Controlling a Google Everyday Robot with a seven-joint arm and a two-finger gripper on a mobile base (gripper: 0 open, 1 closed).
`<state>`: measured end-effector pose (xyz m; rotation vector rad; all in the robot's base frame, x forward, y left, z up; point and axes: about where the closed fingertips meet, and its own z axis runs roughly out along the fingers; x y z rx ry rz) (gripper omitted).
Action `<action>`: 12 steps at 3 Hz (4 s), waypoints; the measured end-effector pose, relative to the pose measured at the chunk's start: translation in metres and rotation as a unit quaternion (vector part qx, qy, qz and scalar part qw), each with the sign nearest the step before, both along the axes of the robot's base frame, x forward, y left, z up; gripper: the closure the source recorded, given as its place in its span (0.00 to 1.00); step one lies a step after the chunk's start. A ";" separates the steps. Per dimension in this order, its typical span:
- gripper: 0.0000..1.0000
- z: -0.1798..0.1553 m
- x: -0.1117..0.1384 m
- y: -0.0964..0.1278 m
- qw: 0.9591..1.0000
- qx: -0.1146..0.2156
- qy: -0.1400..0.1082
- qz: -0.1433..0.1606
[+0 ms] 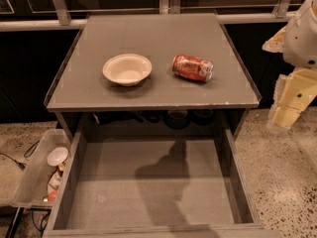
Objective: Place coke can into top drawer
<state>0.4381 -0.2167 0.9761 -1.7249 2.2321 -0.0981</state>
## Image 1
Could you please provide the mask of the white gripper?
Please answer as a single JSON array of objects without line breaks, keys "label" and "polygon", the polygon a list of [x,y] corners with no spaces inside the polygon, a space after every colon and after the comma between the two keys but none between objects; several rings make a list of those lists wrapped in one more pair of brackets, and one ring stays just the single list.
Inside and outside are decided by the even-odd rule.
[{"label": "white gripper", "polygon": [[297,66],[290,75],[278,77],[268,112],[269,129],[290,129],[317,97],[317,0],[305,0],[286,28],[265,41],[262,49],[283,52],[283,59]]}]

